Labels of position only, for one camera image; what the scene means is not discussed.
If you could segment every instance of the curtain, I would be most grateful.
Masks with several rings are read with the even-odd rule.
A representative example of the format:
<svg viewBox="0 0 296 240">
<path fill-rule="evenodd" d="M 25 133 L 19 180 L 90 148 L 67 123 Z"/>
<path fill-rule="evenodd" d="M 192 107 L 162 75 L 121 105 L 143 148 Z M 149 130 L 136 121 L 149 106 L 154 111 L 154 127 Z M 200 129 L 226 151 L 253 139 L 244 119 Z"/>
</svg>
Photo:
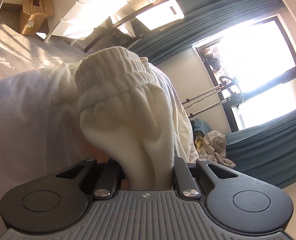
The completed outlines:
<svg viewBox="0 0 296 240">
<path fill-rule="evenodd" d="M 226 157 L 237 171 L 280 188 L 296 182 L 296 110 L 226 140 Z"/>
<path fill-rule="evenodd" d="M 185 18 L 152 32 L 130 50 L 158 64 L 203 38 L 246 20 L 275 11 L 281 0 L 177 0 Z"/>
</svg>

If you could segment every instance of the label on box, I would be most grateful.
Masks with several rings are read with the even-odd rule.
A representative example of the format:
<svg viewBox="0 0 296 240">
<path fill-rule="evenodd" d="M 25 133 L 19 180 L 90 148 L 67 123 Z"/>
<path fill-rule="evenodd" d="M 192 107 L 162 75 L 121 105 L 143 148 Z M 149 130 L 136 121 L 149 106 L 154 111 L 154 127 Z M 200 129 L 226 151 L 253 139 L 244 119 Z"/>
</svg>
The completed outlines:
<svg viewBox="0 0 296 240">
<path fill-rule="evenodd" d="M 32 28 L 33 24 L 34 24 L 34 22 L 28 22 L 28 28 Z"/>
</svg>

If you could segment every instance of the brown box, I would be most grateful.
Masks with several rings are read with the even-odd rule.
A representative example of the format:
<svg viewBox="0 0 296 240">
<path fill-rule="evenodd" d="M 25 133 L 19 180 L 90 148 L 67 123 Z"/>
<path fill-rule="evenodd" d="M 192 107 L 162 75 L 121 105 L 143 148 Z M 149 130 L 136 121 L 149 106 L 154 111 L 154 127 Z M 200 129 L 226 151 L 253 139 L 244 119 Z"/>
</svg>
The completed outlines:
<svg viewBox="0 0 296 240">
<path fill-rule="evenodd" d="M 52 0 L 23 0 L 20 33 L 34 36 L 45 18 L 54 15 Z"/>
</svg>

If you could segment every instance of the white sock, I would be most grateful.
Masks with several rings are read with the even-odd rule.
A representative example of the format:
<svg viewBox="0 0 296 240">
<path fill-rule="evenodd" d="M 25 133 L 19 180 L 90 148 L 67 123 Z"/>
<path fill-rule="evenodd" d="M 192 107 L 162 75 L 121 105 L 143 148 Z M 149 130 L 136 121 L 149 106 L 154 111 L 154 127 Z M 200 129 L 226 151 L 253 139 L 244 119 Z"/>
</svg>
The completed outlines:
<svg viewBox="0 0 296 240">
<path fill-rule="evenodd" d="M 120 163 L 131 189 L 170 189 L 172 114 L 149 66 L 125 48 L 104 49 L 81 62 L 75 81 L 86 139 Z"/>
</svg>

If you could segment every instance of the window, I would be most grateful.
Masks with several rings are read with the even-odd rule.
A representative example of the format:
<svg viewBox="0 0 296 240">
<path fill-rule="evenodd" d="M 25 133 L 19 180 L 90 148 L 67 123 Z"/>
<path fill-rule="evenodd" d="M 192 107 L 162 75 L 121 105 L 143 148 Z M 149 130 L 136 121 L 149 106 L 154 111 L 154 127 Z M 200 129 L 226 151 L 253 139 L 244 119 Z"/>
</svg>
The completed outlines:
<svg viewBox="0 0 296 240">
<path fill-rule="evenodd" d="M 219 38 L 199 51 L 214 85 L 220 76 L 236 76 L 244 92 L 238 108 L 224 108 L 232 131 L 296 109 L 296 54 L 277 17 Z M 232 90 L 239 93 L 235 86 Z M 220 97 L 229 95 L 224 90 Z"/>
</svg>

